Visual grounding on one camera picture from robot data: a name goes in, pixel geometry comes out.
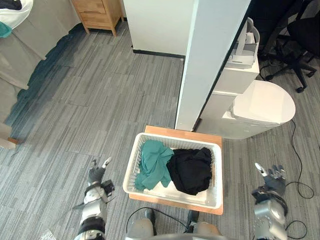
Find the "wooden cabinet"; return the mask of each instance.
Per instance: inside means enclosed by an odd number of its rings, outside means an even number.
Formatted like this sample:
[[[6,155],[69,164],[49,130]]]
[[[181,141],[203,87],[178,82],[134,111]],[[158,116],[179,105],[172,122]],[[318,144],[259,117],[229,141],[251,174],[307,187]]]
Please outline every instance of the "wooden cabinet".
[[[116,36],[116,25],[124,21],[119,0],[72,0],[87,34],[89,29],[111,30]]]

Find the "gray carpet tile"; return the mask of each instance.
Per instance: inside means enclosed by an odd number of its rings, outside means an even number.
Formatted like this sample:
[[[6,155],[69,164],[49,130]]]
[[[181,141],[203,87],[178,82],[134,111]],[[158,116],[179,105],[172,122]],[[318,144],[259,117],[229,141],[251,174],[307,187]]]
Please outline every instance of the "gray carpet tile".
[[[122,189],[135,136],[145,125],[173,128],[183,71],[178,58],[132,52],[128,24],[110,31],[81,25],[64,37],[37,66],[26,91],[19,94],[7,124],[20,141],[17,149],[0,149],[0,239],[38,240],[50,229],[58,240],[73,239],[81,211],[68,211],[83,201],[87,171],[93,159],[113,161],[104,179],[112,179],[115,199],[108,204],[106,236],[124,239],[129,215],[140,207],[154,207],[179,220],[188,211],[129,199]],[[319,60],[311,64],[317,69]],[[263,76],[278,67],[265,68]],[[315,197],[298,195],[288,186],[287,223],[302,220],[308,226],[305,239],[320,234],[320,73],[307,78],[308,88],[298,94],[297,77],[288,71],[272,81],[288,91],[296,104],[294,144],[303,161],[301,181]],[[253,236],[254,199],[251,191],[263,183],[254,167],[283,164],[287,180],[296,180],[300,165],[291,147],[293,124],[288,122],[245,140],[223,141],[224,213],[200,213],[199,220],[213,223],[235,239]],[[301,187],[308,195],[308,190]],[[132,220],[141,218],[137,212]],[[156,214],[158,234],[183,232],[183,226]],[[289,233],[300,235],[295,225]]]

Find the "black cloth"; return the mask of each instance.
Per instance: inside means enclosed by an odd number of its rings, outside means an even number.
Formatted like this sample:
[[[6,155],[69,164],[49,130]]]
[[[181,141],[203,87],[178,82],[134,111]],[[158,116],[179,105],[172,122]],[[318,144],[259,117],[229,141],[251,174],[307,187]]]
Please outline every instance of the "black cloth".
[[[212,177],[210,150],[203,147],[201,150],[175,149],[173,152],[166,167],[176,189],[190,195],[207,190]]]
[[[0,9],[21,10],[22,4],[20,0],[0,0]]]

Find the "laundry basket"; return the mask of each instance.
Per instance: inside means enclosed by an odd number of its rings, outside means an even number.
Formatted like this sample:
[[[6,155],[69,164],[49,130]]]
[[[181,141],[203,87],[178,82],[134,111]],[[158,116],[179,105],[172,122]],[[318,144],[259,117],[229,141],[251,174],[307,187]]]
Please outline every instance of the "laundry basket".
[[[206,147],[211,152],[212,179],[209,188],[199,192],[197,195],[189,195],[178,191],[171,181],[168,187],[163,187],[159,182],[152,190],[138,190],[135,188],[135,180],[140,171],[142,146],[147,140],[156,140],[163,143],[164,146],[171,149],[202,149]],[[123,181],[123,190],[128,194],[135,194],[146,197],[153,197],[183,204],[192,204],[194,206],[218,209],[223,201],[222,186],[222,157],[221,149],[215,143],[194,141],[184,138],[163,136],[152,133],[139,133],[135,137],[129,158],[128,166]]]

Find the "teal cloth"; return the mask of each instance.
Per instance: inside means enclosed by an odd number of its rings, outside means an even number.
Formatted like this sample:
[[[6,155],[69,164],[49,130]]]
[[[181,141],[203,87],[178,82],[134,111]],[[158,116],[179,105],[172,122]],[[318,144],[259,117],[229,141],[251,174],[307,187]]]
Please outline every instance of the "teal cloth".
[[[153,189],[158,182],[166,188],[171,177],[167,169],[167,162],[174,151],[165,147],[162,142],[147,140],[141,151],[140,173],[135,179],[135,188],[138,190]]]
[[[0,21],[0,38],[8,37],[12,32],[12,28]]]

